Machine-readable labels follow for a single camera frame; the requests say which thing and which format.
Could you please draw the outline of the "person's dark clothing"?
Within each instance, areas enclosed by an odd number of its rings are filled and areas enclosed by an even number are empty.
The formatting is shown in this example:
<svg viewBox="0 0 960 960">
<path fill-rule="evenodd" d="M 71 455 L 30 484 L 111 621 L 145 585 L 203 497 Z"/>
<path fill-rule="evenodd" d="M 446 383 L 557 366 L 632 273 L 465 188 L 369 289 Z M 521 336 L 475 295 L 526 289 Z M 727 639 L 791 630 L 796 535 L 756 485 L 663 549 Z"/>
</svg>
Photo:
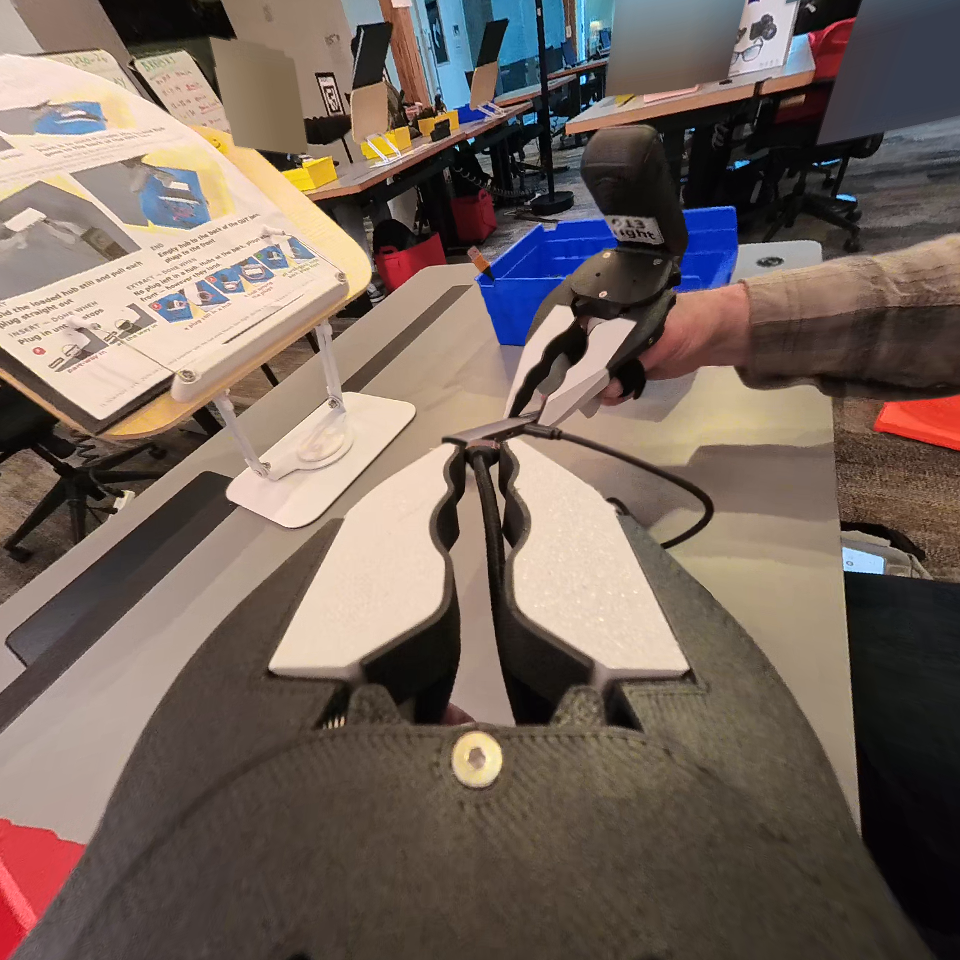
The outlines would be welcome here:
<svg viewBox="0 0 960 960">
<path fill-rule="evenodd" d="M 846 572 L 865 844 L 937 958 L 959 957 L 959 586 Z"/>
</svg>

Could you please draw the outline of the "red office chair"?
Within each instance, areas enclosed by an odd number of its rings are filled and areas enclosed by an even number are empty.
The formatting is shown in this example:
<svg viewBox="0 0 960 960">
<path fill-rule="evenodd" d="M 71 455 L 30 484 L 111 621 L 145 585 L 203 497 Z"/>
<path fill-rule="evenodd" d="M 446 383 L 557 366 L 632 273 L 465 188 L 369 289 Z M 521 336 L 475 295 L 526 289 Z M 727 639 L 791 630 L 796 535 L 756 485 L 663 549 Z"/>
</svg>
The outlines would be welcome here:
<svg viewBox="0 0 960 960">
<path fill-rule="evenodd" d="M 855 17 L 847 18 L 807 34 L 814 62 L 812 81 L 802 93 L 780 102 L 774 114 L 775 126 L 822 122 L 855 21 Z"/>
</svg>

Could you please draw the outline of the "large blue plastic bin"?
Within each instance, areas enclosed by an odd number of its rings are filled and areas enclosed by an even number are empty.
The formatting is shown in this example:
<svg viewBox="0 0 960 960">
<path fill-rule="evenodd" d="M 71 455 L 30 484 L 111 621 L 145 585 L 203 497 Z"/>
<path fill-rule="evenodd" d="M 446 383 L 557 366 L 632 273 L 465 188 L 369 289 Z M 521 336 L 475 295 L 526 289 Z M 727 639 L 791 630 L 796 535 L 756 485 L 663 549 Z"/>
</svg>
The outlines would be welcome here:
<svg viewBox="0 0 960 960">
<path fill-rule="evenodd" d="M 682 212 L 688 244 L 680 263 L 679 292 L 724 286 L 738 260 L 738 213 L 732 206 Z M 522 346 L 543 300 L 590 257 L 615 244 L 602 218 L 543 224 L 526 233 L 491 263 L 493 276 L 477 283 L 497 341 Z"/>
</svg>

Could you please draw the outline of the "person's right hand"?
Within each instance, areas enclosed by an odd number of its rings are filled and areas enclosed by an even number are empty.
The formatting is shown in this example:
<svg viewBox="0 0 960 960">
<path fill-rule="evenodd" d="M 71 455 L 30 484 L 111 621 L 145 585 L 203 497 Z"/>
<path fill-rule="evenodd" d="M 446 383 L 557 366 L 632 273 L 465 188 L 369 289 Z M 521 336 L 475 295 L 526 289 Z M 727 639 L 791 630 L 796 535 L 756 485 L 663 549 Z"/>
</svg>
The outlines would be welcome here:
<svg viewBox="0 0 960 960">
<path fill-rule="evenodd" d="M 704 367 L 744 367 L 751 353 L 750 301 L 742 283 L 677 296 L 659 339 L 638 362 L 647 380 L 683 378 Z"/>
</svg>

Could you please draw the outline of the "black pole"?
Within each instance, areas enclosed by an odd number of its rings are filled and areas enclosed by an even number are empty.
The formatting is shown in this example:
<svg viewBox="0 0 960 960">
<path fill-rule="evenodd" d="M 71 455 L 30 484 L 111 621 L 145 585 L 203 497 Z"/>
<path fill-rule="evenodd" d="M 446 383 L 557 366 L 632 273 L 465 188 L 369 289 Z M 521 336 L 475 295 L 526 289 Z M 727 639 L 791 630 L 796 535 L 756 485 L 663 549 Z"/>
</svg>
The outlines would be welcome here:
<svg viewBox="0 0 960 960">
<path fill-rule="evenodd" d="M 529 211 L 540 221 L 549 220 L 560 213 L 572 209 L 574 195 L 570 190 L 557 190 L 555 184 L 555 170 L 553 161 L 553 136 L 550 126 L 548 69 L 546 57 L 546 23 L 544 14 L 545 3 L 534 1 L 535 28 L 538 60 L 538 156 L 540 172 L 546 180 L 546 192 L 539 193 L 529 202 Z"/>
</svg>

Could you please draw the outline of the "black office chair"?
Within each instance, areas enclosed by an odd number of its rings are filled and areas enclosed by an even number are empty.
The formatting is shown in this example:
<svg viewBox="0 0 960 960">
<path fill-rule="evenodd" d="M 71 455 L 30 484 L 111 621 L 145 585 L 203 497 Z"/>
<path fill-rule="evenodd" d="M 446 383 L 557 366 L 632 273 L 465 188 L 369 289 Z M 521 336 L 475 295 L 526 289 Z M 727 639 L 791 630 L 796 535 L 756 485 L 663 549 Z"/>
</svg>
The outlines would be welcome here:
<svg viewBox="0 0 960 960">
<path fill-rule="evenodd" d="M 46 464 L 56 476 L 54 486 L 2 542 L 6 554 L 18 563 L 27 562 L 32 555 L 31 550 L 23 545 L 25 539 L 59 508 L 66 508 L 72 543 L 78 545 L 88 534 L 89 518 L 102 524 L 119 512 L 119 507 L 107 503 L 107 500 L 125 498 L 120 483 L 155 481 L 162 477 L 162 472 L 154 467 L 122 468 L 123 464 L 142 454 L 151 461 L 161 462 L 167 457 L 167 451 L 156 443 L 142 442 L 101 456 L 96 453 L 93 438 L 60 436 L 56 431 L 58 424 L 54 414 L 11 384 L 2 382 L 1 464 L 28 452 Z"/>
</svg>

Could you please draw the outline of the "grey usb hub with cable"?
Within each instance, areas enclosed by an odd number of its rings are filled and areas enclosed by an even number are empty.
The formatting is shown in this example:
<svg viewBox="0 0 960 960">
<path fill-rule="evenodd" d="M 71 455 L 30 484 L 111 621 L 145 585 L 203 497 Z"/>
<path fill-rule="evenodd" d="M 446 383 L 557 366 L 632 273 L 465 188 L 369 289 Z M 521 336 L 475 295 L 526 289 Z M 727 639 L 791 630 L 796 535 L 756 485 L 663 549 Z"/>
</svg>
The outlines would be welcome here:
<svg viewBox="0 0 960 960">
<path fill-rule="evenodd" d="M 691 498 L 696 499 L 702 507 L 702 516 L 686 530 L 662 541 L 660 546 L 664 550 L 684 544 L 697 537 L 701 532 L 707 529 L 715 516 L 714 500 L 701 486 L 697 486 L 692 481 L 680 476 L 679 474 L 667 470 L 664 467 L 647 462 L 625 451 L 611 447 L 605 443 L 591 438 L 585 438 L 574 435 L 569 431 L 563 430 L 557 426 L 545 426 L 536 421 L 534 414 L 522 414 L 516 417 L 501 419 L 493 423 L 476 426 L 470 429 L 461 430 L 456 433 L 446 434 L 442 440 L 445 443 L 452 443 L 463 449 L 476 448 L 482 442 L 491 442 L 495 445 L 501 444 L 512 438 L 521 436 L 532 437 L 552 442 L 564 442 L 585 450 L 597 452 L 608 458 L 622 462 L 630 467 L 650 474 L 658 479 L 684 491 Z"/>
</svg>

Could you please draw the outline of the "wooden post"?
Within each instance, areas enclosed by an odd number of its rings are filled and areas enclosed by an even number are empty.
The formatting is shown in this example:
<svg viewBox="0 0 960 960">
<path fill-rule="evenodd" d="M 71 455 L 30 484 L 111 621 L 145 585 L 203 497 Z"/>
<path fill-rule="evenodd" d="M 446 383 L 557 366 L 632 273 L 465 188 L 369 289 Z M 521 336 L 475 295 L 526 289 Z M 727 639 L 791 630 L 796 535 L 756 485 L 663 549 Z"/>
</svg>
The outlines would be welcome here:
<svg viewBox="0 0 960 960">
<path fill-rule="evenodd" d="M 410 103 L 428 106 L 431 96 L 414 29 L 411 2 L 379 1 L 384 21 L 391 25 L 390 51 L 400 89 Z"/>
</svg>

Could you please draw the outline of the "small whiteboard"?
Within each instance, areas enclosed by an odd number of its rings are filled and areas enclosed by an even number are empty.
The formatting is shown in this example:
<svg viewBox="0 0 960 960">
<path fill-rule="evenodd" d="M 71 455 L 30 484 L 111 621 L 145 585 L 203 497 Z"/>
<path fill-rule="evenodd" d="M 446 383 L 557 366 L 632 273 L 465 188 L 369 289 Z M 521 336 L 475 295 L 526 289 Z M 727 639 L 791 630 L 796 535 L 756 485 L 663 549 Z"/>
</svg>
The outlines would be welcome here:
<svg viewBox="0 0 960 960">
<path fill-rule="evenodd" d="M 231 132 L 224 106 L 192 54 L 172 50 L 136 56 L 131 65 L 174 119 L 191 127 Z"/>
</svg>

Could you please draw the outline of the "braided black cable orange plugs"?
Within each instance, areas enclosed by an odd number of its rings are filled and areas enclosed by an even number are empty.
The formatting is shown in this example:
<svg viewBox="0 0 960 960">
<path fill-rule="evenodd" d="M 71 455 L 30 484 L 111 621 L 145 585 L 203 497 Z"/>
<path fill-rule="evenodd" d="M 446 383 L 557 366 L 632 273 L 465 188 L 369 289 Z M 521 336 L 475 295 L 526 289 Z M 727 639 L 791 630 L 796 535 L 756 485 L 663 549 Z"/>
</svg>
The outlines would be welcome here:
<svg viewBox="0 0 960 960">
<path fill-rule="evenodd" d="M 499 444 L 495 440 L 485 438 L 474 440 L 466 446 L 464 455 L 472 469 L 481 504 L 489 604 L 500 672 L 507 692 L 512 719 L 518 724 L 521 721 L 517 713 L 517 707 L 520 702 L 514 682 L 509 676 L 503 660 L 500 636 L 506 554 L 498 497 L 492 476 L 492 467 L 495 466 L 499 460 Z"/>
</svg>

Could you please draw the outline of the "white box with glasses print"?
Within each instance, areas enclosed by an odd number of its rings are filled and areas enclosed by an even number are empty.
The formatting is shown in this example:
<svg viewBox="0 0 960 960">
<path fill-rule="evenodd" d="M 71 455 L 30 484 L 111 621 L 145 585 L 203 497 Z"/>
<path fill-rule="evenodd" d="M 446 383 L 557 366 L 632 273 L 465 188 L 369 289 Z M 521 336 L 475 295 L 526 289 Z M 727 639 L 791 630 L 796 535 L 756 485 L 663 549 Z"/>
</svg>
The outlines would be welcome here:
<svg viewBox="0 0 960 960">
<path fill-rule="evenodd" d="M 746 1 L 731 54 L 727 78 L 776 69 L 788 56 L 797 1 Z"/>
</svg>

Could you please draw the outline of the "black and tan display board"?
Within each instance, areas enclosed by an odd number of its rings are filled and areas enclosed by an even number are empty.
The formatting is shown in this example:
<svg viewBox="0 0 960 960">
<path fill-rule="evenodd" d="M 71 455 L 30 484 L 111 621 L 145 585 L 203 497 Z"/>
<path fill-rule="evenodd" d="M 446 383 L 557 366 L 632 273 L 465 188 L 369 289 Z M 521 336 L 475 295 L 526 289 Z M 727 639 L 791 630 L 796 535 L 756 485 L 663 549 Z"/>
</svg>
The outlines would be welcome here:
<svg viewBox="0 0 960 960">
<path fill-rule="evenodd" d="M 362 24 L 356 32 L 349 110 L 351 135 L 358 145 L 390 128 L 390 95 L 385 79 L 392 36 L 388 22 Z"/>
<path fill-rule="evenodd" d="M 469 107 L 479 111 L 492 104 L 496 97 L 499 78 L 499 54 L 509 26 L 508 18 L 486 23 L 476 63 L 470 80 Z"/>
</svg>

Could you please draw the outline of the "red plastic bin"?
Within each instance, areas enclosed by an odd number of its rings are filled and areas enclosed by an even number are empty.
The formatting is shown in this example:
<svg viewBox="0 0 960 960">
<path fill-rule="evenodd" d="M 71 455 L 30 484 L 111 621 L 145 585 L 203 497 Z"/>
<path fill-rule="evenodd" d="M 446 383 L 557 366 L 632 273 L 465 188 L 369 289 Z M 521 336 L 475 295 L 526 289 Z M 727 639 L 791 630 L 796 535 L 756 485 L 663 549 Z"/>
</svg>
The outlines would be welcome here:
<svg viewBox="0 0 960 960">
<path fill-rule="evenodd" d="M 1 819 L 1 957 L 37 925 L 81 859 L 85 845 L 54 831 Z"/>
</svg>

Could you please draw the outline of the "white document stand with instructions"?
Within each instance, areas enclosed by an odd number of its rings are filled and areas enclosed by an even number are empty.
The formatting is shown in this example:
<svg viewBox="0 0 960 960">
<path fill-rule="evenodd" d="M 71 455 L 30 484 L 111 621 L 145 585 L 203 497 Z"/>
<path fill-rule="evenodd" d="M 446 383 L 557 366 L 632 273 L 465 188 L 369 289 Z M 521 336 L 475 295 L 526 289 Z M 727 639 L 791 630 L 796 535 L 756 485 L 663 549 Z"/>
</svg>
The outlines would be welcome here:
<svg viewBox="0 0 960 960">
<path fill-rule="evenodd" d="M 2 379 L 99 434 L 212 398 L 364 290 L 361 248 L 256 151 L 2 54 Z"/>
</svg>

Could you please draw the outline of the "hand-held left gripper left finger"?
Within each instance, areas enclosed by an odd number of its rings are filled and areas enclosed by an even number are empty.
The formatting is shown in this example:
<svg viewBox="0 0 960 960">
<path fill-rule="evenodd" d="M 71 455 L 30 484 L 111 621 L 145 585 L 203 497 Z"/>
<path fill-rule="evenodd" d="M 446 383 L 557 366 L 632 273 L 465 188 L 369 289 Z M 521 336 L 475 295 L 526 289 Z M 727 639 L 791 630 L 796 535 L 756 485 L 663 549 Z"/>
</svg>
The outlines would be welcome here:
<svg viewBox="0 0 960 960">
<path fill-rule="evenodd" d="M 270 676 L 379 686 L 414 722 L 442 723 L 461 655 L 461 497 L 462 448 L 443 442 L 312 536 L 269 579 L 284 585 Z"/>
</svg>

